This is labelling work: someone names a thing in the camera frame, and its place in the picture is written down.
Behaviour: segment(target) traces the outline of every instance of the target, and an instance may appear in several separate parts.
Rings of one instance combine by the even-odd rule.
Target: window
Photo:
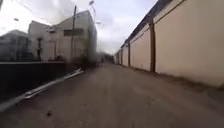
[[[84,30],[81,28],[76,28],[73,30],[74,36],[80,36],[83,34],[84,34]],[[72,36],[72,30],[71,29],[64,30],[64,36]]]

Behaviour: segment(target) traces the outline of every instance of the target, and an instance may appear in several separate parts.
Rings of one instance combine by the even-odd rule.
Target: overcast sky
[[[4,0],[0,34],[14,28],[27,32],[31,20],[57,24],[78,11],[90,10],[90,0]],[[98,51],[115,53],[157,0],[95,0]]]

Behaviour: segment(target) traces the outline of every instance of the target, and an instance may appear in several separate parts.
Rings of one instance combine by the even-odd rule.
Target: black fence
[[[62,62],[0,63],[0,102],[66,73]]]

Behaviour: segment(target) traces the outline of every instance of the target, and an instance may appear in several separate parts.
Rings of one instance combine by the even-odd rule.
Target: building facade
[[[30,40],[28,34],[12,30],[0,37],[0,61],[33,60],[29,52]]]
[[[29,34],[35,43],[31,49],[34,53],[39,49],[38,38],[41,37],[42,59],[45,61],[58,57],[66,62],[78,61],[81,58],[96,61],[97,31],[89,11],[76,14],[74,30],[72,24],[73,17],[54,26],[32,22]]]

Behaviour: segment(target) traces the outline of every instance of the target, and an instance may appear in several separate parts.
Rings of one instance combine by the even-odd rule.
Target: alley
[[[0,128],[223,128],[224,107],[147,73],[103,64],[0,114]]]

